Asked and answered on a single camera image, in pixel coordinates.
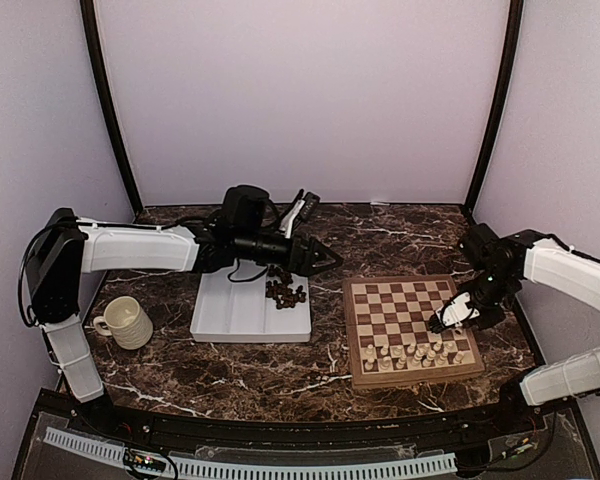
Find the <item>white chess piece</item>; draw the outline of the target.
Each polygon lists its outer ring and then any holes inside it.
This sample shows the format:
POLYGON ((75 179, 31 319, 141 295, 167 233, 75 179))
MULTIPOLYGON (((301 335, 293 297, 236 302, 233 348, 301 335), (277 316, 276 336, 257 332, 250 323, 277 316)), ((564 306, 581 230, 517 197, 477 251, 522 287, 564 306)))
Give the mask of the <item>white chess piece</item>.
POLYGON ((396 368, 402 370, 405 368, 407 362, 407 355, 402 354, 396 362, 396 368))
POLYGON ((430 349, 426 354, 426 358, 425 358, 426 363, 431 365, 434 362, 436 355, 437 355, 437 352, 433 349, 430 349))
POLYGON ((437 363, 439 365, 447 365, 449 358, 449 352, 447 350, 443 350, 437 358, 437 363))

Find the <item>white plastic divided tray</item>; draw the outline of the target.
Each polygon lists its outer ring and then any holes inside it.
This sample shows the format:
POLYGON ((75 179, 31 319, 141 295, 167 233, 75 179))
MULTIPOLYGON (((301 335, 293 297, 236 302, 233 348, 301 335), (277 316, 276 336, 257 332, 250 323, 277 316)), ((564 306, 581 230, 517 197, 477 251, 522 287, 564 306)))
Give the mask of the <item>white plastic divided tray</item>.
POLYGON ((201 277, 190 333, 197 342, 304 343, 311 337, 308 301, 278 309, 265 296, 265 280, 231 283, 220 271, 201 277))

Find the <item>wooden chess board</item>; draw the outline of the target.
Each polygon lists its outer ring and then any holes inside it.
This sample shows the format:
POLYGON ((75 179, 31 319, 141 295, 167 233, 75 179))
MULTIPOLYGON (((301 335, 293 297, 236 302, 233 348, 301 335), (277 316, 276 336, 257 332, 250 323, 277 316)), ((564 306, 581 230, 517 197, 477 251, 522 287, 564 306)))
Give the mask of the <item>wooden chess board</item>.
POLYGON ((434 312, 456 293, 455 282, 449 275, 394 276, 375 278, 348 278, 343 281, 346 333, 350 353, 352 386, 355 389, 377 389, 411 386, 420 382, 441 383, 464 380, 481 375, 485 366, 471 331, 451 328, 442 333, 428 329, 428 320, 434 312), (434 362, 425 358, 436 341, 442 342, 434 362), (447 341, 456 342, 456 350, 448 351, 447 341), (414 353, 408 355, 406 346, 415 344, 415 351, 426 351, 422 366, 412 365, 414 353), (363 351, 368 344, 375 346, 376 362, 371 371, 364 368, 363 351), (388 344, 392 367, 379 369, 383 358, 380 349, 388 344), (391 347, 402 345, 407 355, 404 369, 396 368, 399 358, 391 355, 391 347), (437 358, 443 350, 449 352, 448 364, 439 365, 437 358), (465 353, 463 362, 456 364, 457 352, 465 353))

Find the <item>white rook among dark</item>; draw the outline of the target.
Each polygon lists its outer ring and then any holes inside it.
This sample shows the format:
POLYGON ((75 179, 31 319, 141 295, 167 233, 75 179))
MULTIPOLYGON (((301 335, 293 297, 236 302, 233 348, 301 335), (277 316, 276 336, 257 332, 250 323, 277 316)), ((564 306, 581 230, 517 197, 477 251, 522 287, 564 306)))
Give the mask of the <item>white rook among dark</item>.
POLYGON ((375 358, 368 358, 365 361, 365 364, 364 364, 365 370, 366 371, 371 371, 374 368, 375 362, 376 362, 375 358))

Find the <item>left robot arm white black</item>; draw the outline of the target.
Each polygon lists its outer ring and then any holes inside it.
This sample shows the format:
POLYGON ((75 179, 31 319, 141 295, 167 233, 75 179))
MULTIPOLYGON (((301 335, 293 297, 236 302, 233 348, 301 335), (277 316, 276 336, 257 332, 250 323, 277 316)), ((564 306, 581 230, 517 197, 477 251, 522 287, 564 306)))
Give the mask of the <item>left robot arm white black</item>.
POLYGON ((280 211, 269 193, 254 185, 229 188, 221 206, 206 217, 190 215, 170 224, 106 222, 56 209, 21 257, 17 302, 22 322, 41 330, 50 360, 64 376, 81 417, 100 436, 121 427, 84 331, 84 278, 106 279, 111 271, 157 270, 211 274, 238 261, 275 265, 309 278, 336 269, 342 257, 318 238, 298 231, 320 198, 298 191, 280 211))

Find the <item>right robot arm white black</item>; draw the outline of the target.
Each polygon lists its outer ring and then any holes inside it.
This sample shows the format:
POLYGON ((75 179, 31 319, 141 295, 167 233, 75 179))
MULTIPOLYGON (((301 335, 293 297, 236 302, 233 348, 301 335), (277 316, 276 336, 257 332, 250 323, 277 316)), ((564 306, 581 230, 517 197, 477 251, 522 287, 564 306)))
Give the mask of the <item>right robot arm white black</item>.
POLYGON ((600 395, 600 260, 553 234, 500 237, 485 224, 470 227, 459 247, 477 276, 460 286, 445 319, 490 328, 519 299, 546 356, 545 365, 504 387, 491 426, 510 434, 527 420, 529 406, 600 395))

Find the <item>dark chess pieces pile upper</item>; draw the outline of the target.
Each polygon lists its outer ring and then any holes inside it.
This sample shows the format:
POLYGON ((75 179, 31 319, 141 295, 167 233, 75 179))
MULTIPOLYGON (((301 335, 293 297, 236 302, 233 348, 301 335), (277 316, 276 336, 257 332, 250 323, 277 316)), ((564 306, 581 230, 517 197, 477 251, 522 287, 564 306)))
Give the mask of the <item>dark chess pieces pile upper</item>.
POLYGON ((278 266, 270 265, 268 268, 268 275, 270 277, 277 277, 285 282, 292 281, 292 275, 278 266))

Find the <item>dark chess pieces pile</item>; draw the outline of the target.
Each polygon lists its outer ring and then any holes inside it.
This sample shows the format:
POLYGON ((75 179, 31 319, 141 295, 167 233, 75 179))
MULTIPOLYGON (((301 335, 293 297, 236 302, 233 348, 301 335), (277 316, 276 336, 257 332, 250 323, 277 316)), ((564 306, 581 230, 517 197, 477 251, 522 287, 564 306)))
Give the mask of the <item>dark chess pieces pile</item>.
POLYGON ((292 281, 292 275, 278 266, 270 265, 268 268, 268 275, 270 277, 277 277, 285 282, 292 281))
POLYGON ((293 288, 290 284, 267 281, 265 297, 274 301, 277 310, 292 309, 307 301, 307 292, 303 285, 293 288))

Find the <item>dark chess pieces pile lower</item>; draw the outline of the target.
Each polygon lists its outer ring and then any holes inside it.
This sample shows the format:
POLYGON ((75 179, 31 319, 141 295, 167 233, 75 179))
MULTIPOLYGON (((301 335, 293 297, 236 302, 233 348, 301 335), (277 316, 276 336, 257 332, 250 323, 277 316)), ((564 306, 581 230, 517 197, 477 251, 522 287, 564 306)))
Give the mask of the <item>dark chess pieces pile lower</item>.
POLYGON ((307 292, 303 285, 293 288, 290 284, 267 281, 265 297, 274 301, 277 310, 292 309, 307 301, 307 292))

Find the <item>white chess queen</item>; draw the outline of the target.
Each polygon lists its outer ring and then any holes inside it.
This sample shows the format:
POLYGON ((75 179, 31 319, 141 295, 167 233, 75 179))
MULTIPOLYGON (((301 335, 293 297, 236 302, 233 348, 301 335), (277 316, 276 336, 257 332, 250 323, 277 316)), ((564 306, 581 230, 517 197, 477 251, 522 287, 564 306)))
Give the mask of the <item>white chess queen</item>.
POLYGON ((414 356, 412 358, 412 365, 416 368, 420 368, 422 366, 422 360, 423 357, 425 356, 426 351, 422 348, 418 348, 415 353, 414 356))

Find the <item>cream ribbed ceramic mug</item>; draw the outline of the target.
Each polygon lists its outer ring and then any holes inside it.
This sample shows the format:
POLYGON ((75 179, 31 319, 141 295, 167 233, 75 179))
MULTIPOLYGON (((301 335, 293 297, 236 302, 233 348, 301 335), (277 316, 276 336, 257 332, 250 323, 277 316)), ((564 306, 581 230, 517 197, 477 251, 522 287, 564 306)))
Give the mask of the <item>cream ribbed ceramic mug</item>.
POLYGON ((142 348, 151 340, 154 331, 149 316, 131 296, 112 300, 104 313, 93 319, 92 325, 98 334, 112 337, 124 350, 142 348))

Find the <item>black front rail base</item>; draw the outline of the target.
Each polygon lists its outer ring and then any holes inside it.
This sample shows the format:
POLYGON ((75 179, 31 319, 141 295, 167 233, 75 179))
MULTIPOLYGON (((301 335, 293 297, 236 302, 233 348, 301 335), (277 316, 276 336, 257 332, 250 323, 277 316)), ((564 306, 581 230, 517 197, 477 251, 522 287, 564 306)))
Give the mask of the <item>black front rail base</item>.
POLYGON ((600 464, 572 400, 513 409, 499 403, 446 413, 352 422, 248 422, 194 418, 115 405, 115 432, 68 395, 43 389, 29 416, 13 471, 29 479, 42 459, 42 428, 67 426, 160 454, 203 447, 276 451, 377 449, 393 458, 437 452, 458 458, 464 479, 600 479, 600 464))

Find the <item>black left frame post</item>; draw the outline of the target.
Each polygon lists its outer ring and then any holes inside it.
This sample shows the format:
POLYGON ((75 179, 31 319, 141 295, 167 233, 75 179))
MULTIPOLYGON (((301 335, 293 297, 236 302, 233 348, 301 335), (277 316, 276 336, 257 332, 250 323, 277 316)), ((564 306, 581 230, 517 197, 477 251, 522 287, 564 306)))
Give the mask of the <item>black left frame post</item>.
POLYGON ((133 213, 138 215, 143 211, 144 205, 132 172, 131 163, 124 145, 122 131, 114 106, 113 95, 105 65, 104 52, 99 35, 98 21, 96 18, 96 4, 93 0, 80 0, 79 5, 92 76, 110 145, 127 199, 133 213))

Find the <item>black frame post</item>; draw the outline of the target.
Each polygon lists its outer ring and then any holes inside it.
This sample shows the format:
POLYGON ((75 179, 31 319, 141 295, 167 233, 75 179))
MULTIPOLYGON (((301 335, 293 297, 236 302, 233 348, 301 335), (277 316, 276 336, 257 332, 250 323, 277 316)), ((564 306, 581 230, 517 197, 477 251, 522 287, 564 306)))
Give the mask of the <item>black frame post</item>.
POLYGON ((104 52, 99 35, 98 21, 96 18, 96 4, 93 0, 80 0, 79 5, 92 76, 110 145, 127 199, 133 213, 138 215, 143 211, 144 205, 132 172, 131 163, 124 145, 122 131, 114 106, 113 95, 105 65, 104 52))
POLYGON ((509 2, 502 54, 492 102, 476 165, 463 203, 463 209, 467 217, 472 217, 474 214, 495 148, 513 74, 524 4, 523 0, 511 0, 509 2))

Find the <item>black right frame post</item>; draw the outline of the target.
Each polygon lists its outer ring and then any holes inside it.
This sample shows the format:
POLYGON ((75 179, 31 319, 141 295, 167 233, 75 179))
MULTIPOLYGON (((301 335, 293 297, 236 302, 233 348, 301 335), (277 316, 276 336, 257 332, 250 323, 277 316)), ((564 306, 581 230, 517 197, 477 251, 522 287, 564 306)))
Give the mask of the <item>black right frame post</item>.
POLYGON ((523 0, 511 0, 509 2, 502 54, 492 102, 476 165, 463 203, 463 209, 467 217, 472 217, 474 214, 495 148, 513 74, 524 4, 523 0))

